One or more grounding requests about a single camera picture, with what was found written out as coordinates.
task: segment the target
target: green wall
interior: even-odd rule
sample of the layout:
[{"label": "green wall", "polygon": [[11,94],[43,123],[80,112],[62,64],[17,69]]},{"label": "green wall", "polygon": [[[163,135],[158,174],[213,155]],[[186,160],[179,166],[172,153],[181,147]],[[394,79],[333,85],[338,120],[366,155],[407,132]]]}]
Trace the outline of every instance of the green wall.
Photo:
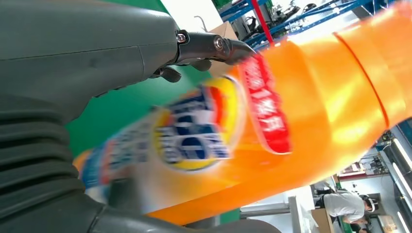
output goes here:
[{"label": "green wall", "polygon": [[[167,12],[159,0],[110,1]],[[177,70],[182,73],[178,83],[169,83],[162,78],[149,79],[92,99],[84,113],[67,126],[74,156],[97,146],[122,127],[143,117],[152,105],[166,104],[210,77],[208,72],[199,72],[192,67],[178,67]]]}]

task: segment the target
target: cardboard box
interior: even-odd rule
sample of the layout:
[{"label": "cardboard box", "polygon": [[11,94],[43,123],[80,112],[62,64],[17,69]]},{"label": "cardboard box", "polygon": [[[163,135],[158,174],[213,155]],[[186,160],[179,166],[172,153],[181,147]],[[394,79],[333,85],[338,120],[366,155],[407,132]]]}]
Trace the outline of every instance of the cardboard box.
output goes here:
[{"label": "cardboard box", "polygon": [[319,233],[334,233],[332,221],[326,209],[312,210],[312,217],[318,224]]},{"label": "cardboard box", "polygon": [[[224,22],[219,27],[217,27],[217,28],[215,28],[215,29],[213,29],[209,32],[218,34],[221,37],[225,37],[225,38],[229,38],[229,39],[234,39],[234,40],[238,39],[236,34],[235,34],[235,31],[233,31],[233,28],[232,28],[232,26],[230,25],[229,22]],[[212,61],[212,67],[209,69],[209,73],[212,76],[222,75],[222,74],[227,73],[231,67],[232,66],[226,65],[223,62]]]}]

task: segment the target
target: yellow logo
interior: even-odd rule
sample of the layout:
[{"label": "yellow logo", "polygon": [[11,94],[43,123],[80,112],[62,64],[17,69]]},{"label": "yellow logo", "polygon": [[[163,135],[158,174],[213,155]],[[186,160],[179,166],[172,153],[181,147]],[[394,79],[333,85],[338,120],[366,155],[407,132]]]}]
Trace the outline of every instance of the yellow logo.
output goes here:
[{"label": "yellow logo", "polygon": [[214,78],[162,109],[154,127],[160,159],[183,171],[230,159],[246,111],[240,90],[229,77]]}]

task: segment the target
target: bottle label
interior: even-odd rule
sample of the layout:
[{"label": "bottle label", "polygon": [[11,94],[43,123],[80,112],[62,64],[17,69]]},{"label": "bottle label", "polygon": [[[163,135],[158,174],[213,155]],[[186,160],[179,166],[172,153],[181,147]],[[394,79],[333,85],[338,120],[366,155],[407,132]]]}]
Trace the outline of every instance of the bottle label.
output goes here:
[{"label": "bottle label", "polygon": [[276,82],[263,56],[256,54],[240,65],[241,79],[249,100],[255,130],[265,149],[275,154],[291,153],[285,114],[280,109]]},{"label": "bottle label", "polygon": [[[103,203],[131,178],[144,213],[222,190],[213,178],[234,158],[246,112],[240,83],[218,77],[158,107],[75,161],[86,193]],[[202,180],[201,188],[194,183]]]}]

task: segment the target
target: ceiling light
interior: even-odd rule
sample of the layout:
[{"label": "ceiling light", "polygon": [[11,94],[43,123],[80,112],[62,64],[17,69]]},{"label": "ceiling light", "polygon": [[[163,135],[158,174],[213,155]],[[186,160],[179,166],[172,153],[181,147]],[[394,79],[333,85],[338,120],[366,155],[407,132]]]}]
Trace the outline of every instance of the ceiling light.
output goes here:
[{"label": "ceiling light", "polygon": [[403,149],[402,145],[400,144],[397,138],[394,139],[395,145],[398,147],[398,150],[402,154],[403,158],[405,159],[406,163],[409,165],[409,168],[412,169],[412,160],[406,153],[405,149]]},{"label": "ceiling light", "polygon": [[405,220],[403,220],[402,214],[400,214],[400,212],[398,211],[398,217],[400,219],[400,222],[402,223],[403,228],[405,229],[406,233],[411,233],[408,229],[408,227],[406,226]]},{"label": "ceiling light", "polygon": [[405,177],[403,177],[402,173],[400,172],[398,166],[396,165],[396,163],[392,164],[394,166],[395,172],[397,173],[400,181],[402,182],[403,186],[405,187],[406,191],[409,194],[409,197],[412,197],[412,190],[409,187],[409,185],[406,183]]}]

